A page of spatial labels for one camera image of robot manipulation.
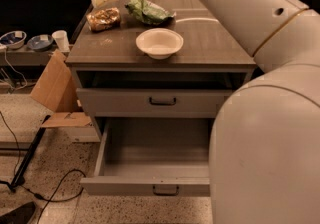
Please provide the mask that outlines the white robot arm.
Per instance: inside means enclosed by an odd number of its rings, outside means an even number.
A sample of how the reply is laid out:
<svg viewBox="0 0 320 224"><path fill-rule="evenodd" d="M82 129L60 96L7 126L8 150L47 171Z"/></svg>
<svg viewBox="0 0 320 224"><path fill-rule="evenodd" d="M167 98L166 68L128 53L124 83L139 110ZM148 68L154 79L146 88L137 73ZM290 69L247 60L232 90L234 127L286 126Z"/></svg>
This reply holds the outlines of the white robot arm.
<svg viewBox="0 0 320 224"><path fill-rule="evenodd" d="M200 1L263 72L214 121L214 224L320 224L318 13L298 0Z"/></svg>

